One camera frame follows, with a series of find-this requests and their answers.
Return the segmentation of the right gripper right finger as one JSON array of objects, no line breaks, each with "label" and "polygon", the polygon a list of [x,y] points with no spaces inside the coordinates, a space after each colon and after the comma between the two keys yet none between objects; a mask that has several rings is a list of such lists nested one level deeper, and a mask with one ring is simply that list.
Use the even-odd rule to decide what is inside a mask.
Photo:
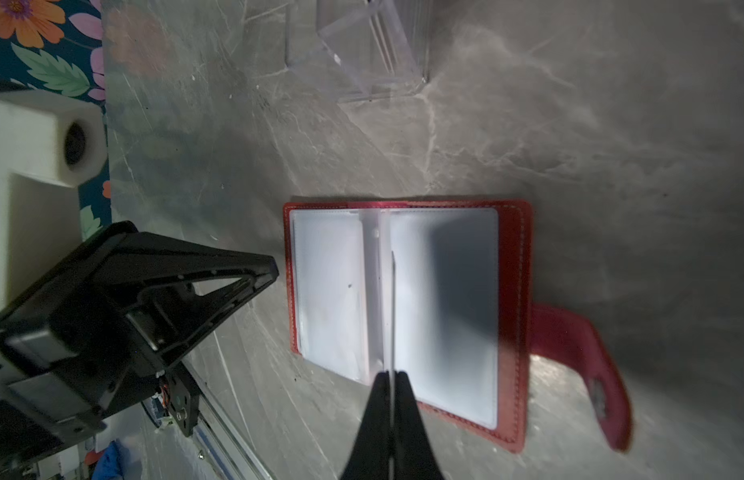
[{"label": "right gripper right finger", "polygon": [[393,397],[393,478],[443,480],[406,372],[395,373]]}]

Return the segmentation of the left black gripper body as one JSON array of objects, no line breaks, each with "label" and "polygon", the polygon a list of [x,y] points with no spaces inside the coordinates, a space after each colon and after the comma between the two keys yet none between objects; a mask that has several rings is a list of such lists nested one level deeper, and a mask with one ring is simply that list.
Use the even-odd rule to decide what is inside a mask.
[{"label": "left black gripper body", "polygon": [[55,261],[0,312],[0,462],[103,428],[155,389],[168,335],[150,301],[168,241],[124,221]]}]

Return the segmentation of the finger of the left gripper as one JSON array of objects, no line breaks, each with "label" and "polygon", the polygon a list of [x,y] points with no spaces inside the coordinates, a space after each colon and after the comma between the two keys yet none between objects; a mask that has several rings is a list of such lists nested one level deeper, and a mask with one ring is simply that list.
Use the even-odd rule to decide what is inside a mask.
[{"label": "finger of the left gripper", "polygon": [[173,368],[275,280],[274,275],[208,277],[142,290],[125,309],[133,370],[148,377]]},{"label": "finger of the left gripper", "polygon": [[148,232],[103,230],[86,241],[92,280],[107,287],[156,287],[227,278],[275,280],[271,256],[216,249]]}]

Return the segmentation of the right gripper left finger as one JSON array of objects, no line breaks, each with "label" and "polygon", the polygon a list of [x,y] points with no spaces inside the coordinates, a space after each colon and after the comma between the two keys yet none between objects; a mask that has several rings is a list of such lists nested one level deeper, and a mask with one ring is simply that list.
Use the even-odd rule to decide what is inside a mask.
[{"label": "right gripper left finger", "polygon": [[356,439],[340,479],[388,479],[392,458],[391,431],[390,374],[381,372],[373,381]]}]

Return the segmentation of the red card holder wallet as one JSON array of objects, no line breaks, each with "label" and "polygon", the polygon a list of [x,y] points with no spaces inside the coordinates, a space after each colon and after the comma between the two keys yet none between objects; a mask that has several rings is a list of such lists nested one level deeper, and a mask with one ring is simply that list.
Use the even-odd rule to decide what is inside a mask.
[{"label": "red card holder wallet", "polygon": [[630,400],[599,334],[532,302],[528,202],[288,203],[283,220],[295,354],[366,385],[402,371],[427,409],[513,453],[540,356],[580,375],[608,445],[628,449]]}]

